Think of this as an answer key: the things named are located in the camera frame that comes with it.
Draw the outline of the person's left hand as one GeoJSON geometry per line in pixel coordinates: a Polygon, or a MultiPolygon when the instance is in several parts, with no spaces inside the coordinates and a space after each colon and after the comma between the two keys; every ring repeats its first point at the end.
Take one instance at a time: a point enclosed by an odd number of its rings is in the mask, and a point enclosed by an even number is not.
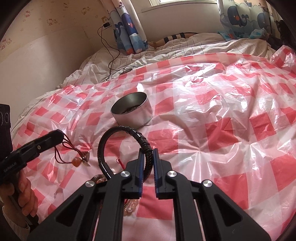
{"type": "Polygon", "coordinates": [[[1,199],[4,203],[4,213],[16,225],[26,227],[26,217],[34,217],[38,210],[38,199],[31,189],[31,182],[23,170],[19,172],[17,184],[1,185],[1,199]],[[18,192],[18,205],[15,206],[11,196],[18,192]]]}

